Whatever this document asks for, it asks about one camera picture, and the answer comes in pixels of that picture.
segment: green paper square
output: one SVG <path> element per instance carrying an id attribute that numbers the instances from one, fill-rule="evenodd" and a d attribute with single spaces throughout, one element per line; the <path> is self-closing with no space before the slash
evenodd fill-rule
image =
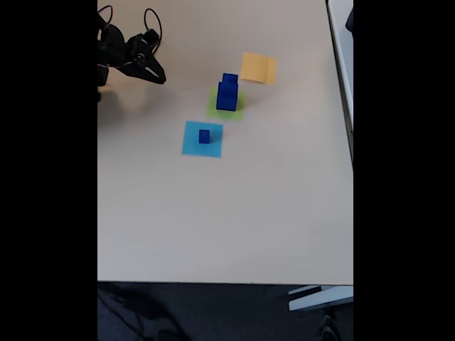
<path id="1" fill-rule="evenodd" d="M 237 110 L 229 112 L 227 110 L 216 109 L 216 98 L 218 95 L 218 87 L 211 87 L 208 95 L 207 117 L 217 117 L 219 119 L 232 119 L 234 121 L 243 120 L 243 108 L 245 106 L 245 91 L 239 91 L 237 98 Z"/>

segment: colored paper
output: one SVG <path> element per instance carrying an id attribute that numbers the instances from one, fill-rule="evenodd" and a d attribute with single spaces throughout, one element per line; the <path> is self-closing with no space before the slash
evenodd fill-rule
<path id="1" fill-rule="evenodd" d="M 208 104 L 207 104 L 207 117 L 216 117 L 218 119 L 231 119 L 234 121 L 243 120 L 243 108 L 245 107 L 245 91 L 238 92 L 237 98 L 237 110 L 234 112 L 229 112 L 227 110 L 217 110 L 216 109 L 216 99 L 218 95 L 218 88 L 211 87 L 208 94 Z"/>
<path id="2" fill-rule="evenodd" d="M 204 129 L 210 132 L 210 143 L 199 143 L 199 130 Z M 223 146 L 223 125 L 187 121 L 185 135 L 183 137 L 182 154 L 221 157 Z"/>
<path id="3" fill-rule="evenodd" d="M 240 79 L 274 84 L 277 76 L 277 59 L 255 53 L 243 53 Z"/>

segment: black cable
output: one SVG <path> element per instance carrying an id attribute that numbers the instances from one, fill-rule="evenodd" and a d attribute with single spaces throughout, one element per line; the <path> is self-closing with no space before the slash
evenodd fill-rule
<path id="1" fill-rule="evenodd" d="M 129 329 L 131 329 L 137 336 L 139 336 L 140 338 L 144 339 L 145 337 L 139 333 L 136 328 L 134 328 L 132 325 L 130 325 L 117 311 L 115 311 L 113 308 L 109 307 L 105 300 L 102 299 L 102 297 L 100 296 L 100 294 L 98 293 L 98 298 L 100 299 L 101 303 L 103 304 L 103 306 L 108 309 L 108 311 L 110 311 L 112 314 L 114 314 L 115 316 L 117 316 L 119 318 L 119 320 L 121 320 Z"/>
<path id="2" fill-rule="evenodd" d="M 106 27 L 108 27 L 109 24 L 111 23 L 112 17 L 114 16 L 114 9 L 112 8 L 112 5 L 106 5 L 106 6 L 104 6 L 102 9 L 100 9 L 100 10 L 98 11 L 98 14 L 100 14 L 101 12 L 103 12 L 103 11 L 104 11 L 106 8 L 108 8 L 108 7 L 111 8 L 111 16 L 109 17 L 109 20 L 108 20 L 108 22 L 106 23 L 106 26 L 103 28 L 103 30 L 106 29 Z"/>
<path id="3" fill-rule="evenodd" d="M 163 38 L 163 28 L 161 27 L 161 20 L 159 20 L 158 14 L 157 14 L 153 9 L 146 9 L 145 12 L 144 12 L 144 25 L 145 25 L 146 30 L 149 30 L 149 27 L 147 26 L 147 20 L 146 20 L 147 12 L 148 12 L 148 11 L 154 12 L 155 17 L 156 17 L 156 19 L 158 20 L 158 24 L 159 24 L 159 40 L 158 40 L 158 45 L 155 47 L 155 50 L 153 50 L 153 51 L 151 52 L 151 53 L 154 55 L 154 54 L 156 53 L 156 51 L 158 50 L 160 44 L 161 44 L 161 39 Z"/>

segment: blue paper square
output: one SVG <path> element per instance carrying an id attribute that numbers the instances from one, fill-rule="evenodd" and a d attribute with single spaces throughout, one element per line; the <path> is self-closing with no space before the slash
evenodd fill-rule
<path id="1" fill-rule="evenodd" d="M 210 132 L 210 143 L 199 143 L 199 130 Z M 183 137 L 182 154 L 221 157 L 223 144 L 223 125 L 203 122 L 187 121 L 185 125 L 185 136 Z"/>

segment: floor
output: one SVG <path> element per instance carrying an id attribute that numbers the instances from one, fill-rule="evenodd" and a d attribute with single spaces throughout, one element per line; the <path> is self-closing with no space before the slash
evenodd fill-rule
<path id="1" fill-rule="evenodd" d="M 291 313 L 288 309 L 287 293 L 298 286 L 116 284 L 123 288 L 139 290 L 161 302 L 178 321 L 191 341 L 353 340 L 353 303 L 328 310 Z M 105 303 L 112 306 L 128 323 L 137 328 L 139 323 L 135 314 L 114 302 L 103 291 L 99 291 L 99 294 Z M 167 320 L 143 320 L 143 323 L 145 335 L 153 335 L 157 329 L 172 329 Z M 321 333 L 327 330 L 328 324 L 334 331 L 330 335 L 327 332 Z M 137 335 L 108 311 L 100 300 L 98 300 L 98 340 L 137 340 Z"/>

